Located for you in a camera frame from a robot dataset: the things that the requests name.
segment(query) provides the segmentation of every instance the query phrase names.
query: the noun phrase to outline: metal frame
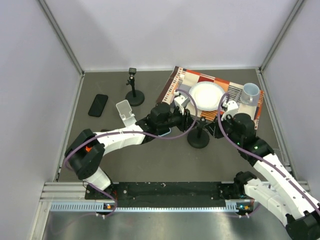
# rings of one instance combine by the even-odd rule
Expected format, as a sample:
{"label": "metal frame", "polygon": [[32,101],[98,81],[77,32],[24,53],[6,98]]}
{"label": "metal frame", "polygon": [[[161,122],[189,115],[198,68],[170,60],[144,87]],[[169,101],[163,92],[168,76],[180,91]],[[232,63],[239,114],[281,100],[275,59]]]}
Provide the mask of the metal frame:
{"label": "metal frame", "polygon": [[[64,159],[64,152],[66,150],[67,144],[68,144],[68,138],[70,135],[72,122],[75,116],[76,107],[78,104],[78,99],[81,91],[81,87],[83,84],[85,72],[82,69],[81,65],[79,64],[79,61],[77,60],[75,54],[73,53],[68,41],[66,40],[66,37],[64,36],[61,28],[59,27],[57,21],[55,20],[49,6],[46,3],[46,0],[36,0],[41,9],[43,10],[45,16],[47,17],[49,23],[51,24],[54,32],[56,33],[59,41],[61,42],[63,48],[65,49],[66,54],[74,64],[75,68],[81,75],[81,80],[79,82],[79,86],[77,89],[77,93],[75,96],[75,101],[72,107],[69,123],[66,129],[66,135],[61,147],[60,156],[59,156],[59,165],[57,168],[57,172],[55,175],[55,180],[57,181],[59,178],[59,173],[61,171],[62,162]],[[272,125],[276,134],[277,141],[279,143],[279,147],[282,154],[282,159],[284,159],[284,165],[286,166],[287,170],[290,172],[290,169],[293,169],[293,173],[296,173],[294,166],[291,164],[290,161],[290,154],[288,152],[288,149],[285,144],[285,138],[282,134],[282,127],[280,125],[279,120],[277,119],[276,110],[274,108],[274,104],[272,102],[272,99],[269,94],[268,85],[264,78],[264,70],[268,66],[272,56],[276,52],[277,48],[279,47],[279,44],[283,40],[284,36],[286,35],[289,27],[292,25],[294,19],[296,18],[298,12],[302,9],[304,3],[306,0],[297,0],[294,8],[292,9],[289,17],[287,18],[285,24],[283,25],[281,31],[279,32],[278,36],[276,37],[272,47],[270,48],[266,58],[264,59],[262,65],[260,68],[256,69],[256,74],[260,83],[260,86],[262,90],[265,92],[265,102],[271,117]],[[309,192],[309,186],[308,182],[306,181],[299,181],[299,184],[307,191]],[[36,215],[34,218],[33,226],[30,232],[30,235],[28,236],[29,240],[42,240],[45,227],[48,221],[49,211],[52,209],[52,205],[55,203],[75,203],[75,204],[97,204],[101,203],[99,200],[85,200],[85,187],[86,185],[82,184],[81,182],[46,182],[43,187],[43,191],[39,200],[39,205],[36,211]],[[226,200],[226,205],[232,205],[235,202],[239,202],[239,199],[231,199]],[[103,200],[103,203],[112,203],[112,200]],[[139,212],[143,209],[133,209],[134,212]]]}

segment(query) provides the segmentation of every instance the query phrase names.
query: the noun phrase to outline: black stand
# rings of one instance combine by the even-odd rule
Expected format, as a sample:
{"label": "black stand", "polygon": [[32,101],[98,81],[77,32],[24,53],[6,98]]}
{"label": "black stand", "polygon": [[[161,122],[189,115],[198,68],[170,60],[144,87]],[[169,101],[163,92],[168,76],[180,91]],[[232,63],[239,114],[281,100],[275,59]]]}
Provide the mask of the black stand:
{"label": "black stand", "polygon": [[188,133],[188,143],[196,149],[203,149],[209,144],[209,134],[203,130],[205,125],[206,119],[202,116],[198,126]]}
{"label": "black stand", "polygon": [[135,74],[136,69],[130,67],[129,68],[129,80],[126,83],[126,85],[131,85],[132,91],[128,92],[125,96],[125,99],[128,100],[130,106],[136,107],[141,105],[145,101],[145,95],[142,91],[135,89]]}

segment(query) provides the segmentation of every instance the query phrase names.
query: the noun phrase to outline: orange light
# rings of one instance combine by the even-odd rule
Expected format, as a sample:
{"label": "orange light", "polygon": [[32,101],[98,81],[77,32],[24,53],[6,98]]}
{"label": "orange light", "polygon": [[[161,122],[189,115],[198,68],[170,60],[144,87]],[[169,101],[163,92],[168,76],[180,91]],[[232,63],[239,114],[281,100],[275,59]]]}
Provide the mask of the orange light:
{"label": "orange light", "polygon": [[90,152],[90,151],[91,151],[91,149],[92,149],[92,147],[85,146],[85,150],[86,150],[87,152]]}

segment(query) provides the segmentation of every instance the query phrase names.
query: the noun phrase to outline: small camera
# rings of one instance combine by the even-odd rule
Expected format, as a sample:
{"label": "small camera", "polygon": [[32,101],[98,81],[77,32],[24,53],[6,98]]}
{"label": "small camera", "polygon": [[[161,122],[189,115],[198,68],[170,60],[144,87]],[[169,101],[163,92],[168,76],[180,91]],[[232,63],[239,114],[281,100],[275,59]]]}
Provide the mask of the small camera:
{"label": "small camera", "polygon": [[133,68],[133,67],[129,68],[129,74],[130,75],[135,75],[136,73],[137,73],[137,69],[136,68]]}

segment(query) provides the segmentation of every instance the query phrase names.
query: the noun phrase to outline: round black base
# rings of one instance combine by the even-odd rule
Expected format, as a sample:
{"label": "round black base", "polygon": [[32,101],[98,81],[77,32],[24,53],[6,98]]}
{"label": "round black base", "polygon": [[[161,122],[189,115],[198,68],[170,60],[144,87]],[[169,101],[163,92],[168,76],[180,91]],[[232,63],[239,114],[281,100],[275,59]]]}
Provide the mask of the round black base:
{"label": "round black base", "polygon": [[204,130],[202,130],[201,136],[198,137],[198,129],[195,128],[188,133],[187,140],[192,147],[203,149],[209,144],[210,138],[209,134]]}
{"label": "round black base", "polygon": [[145,101],[145,95],[142,91],[135,90],[135,95],[136,97],[134,97],[132,91],[130,91],[125,96],[125,99],[128,100],[130,106],[133,107],[139,106]]}

